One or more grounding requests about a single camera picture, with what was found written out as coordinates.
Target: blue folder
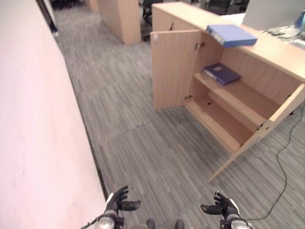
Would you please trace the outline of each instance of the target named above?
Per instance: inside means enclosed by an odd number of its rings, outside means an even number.
[[[236,25],[208,25],[206,31],[223,47],[254,45],[257,38]]]
[[[230,68],[226,67],[221,63],[212,64],[207,66],[203,70],[206,74],[210,77],[215,79],[221,85],[227,85],[229,83],[233,83],[241,78],[241,76],[231,70]]]

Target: door hinge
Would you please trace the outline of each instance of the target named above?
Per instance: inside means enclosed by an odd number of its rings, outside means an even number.
[[[265,123],[266,123],[267,121],[265,120],[265,121],[263,121],[263,123],[262,124],[260,124],[258,127],[257,127],[257,129],[256,130],[259,130],[260,128],[262,128],[262,126],[263,125],[265,125]]]
[[[185,96],[185,97],[184,97],[184,100],[191,99],[192,97],[193,97],[192,95]]]
[[[202,47],[204,47],[205,46],[205,43],[204,42],[202,42],[202,43],[196,43],[195,44],[195,51],[197,50],[197,49],[199,49],[199,48],[202,48]]]

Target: black cable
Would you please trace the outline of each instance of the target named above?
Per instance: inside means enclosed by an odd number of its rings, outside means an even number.
[[[289,138],[288,138],[288,142],[287,144],[280,150],[277,152],[276,154],[276,160],[278,162],[278,164],[280,165],[281,169],[282,169],[282,172],[284,173],[285,175],[285,185],[284,185],[284,189],[283,191],[281,192],[281,194],[278,196],[277,200],[275,201],[275,203],[272,205],[271,209],[269,210],[268,214],[262,218],[257,218],[257,219],[246,219],[247,221],[249,220],[263,220],[265,218],[267,218],[270,213],[272,212],[273,208],[275,207],[275,205],[277,204],[277,202],[280,200],[281,196],[283,195],[283,193],[285,192],[286,188],[287,188],[287,174],[285,172],[285,170],[283,169],[283,166],[282,164],[280,163],[279,161],[279,154],[284,150],[286,149],[289,145],[290,145],[290,142],[291,142],[291,135],[292,135],[292,131],[294,130],[294,128],[302,121],[302,118],[304,116],[304,110],[305,110],[305,106],[302,107],[302,111],[301,111],[301,116],[300,116],[300,119],[297,121],[297,123],[291,128],[290,132],[289,132]]]

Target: striped carpet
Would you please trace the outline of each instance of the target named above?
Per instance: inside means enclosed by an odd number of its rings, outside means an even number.
[[[55,11],[58,43],[88,129],[108,193],[130,186],[140,199],[124,213],[126,228],[155,219],[172,229],[219,228],[219,216],[201,212],[219,190],[233,198],[246,218],[264,216],[284,187],[276,152],[288,140],[301,108],[270,135],[239,156],[211,183],[208,177],[229,155],[183,107],[153,110],[149,43],[126,46],[85,6]],[[305,228],[305,119],[280,155],[287,190],[266,220],[254,228]]]

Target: wooden cabinet top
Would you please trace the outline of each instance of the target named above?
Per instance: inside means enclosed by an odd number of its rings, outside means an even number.
[[[232,24],[214,13],[184,2],[157,3],[153,4],[153,7],[192,24],[203,31],[210,24]],[[305,82],[305,51],[250,27],[244,25],[240,25],[240,27],[256,36],[258,40],[253,46],[241,46],[238,49]]]

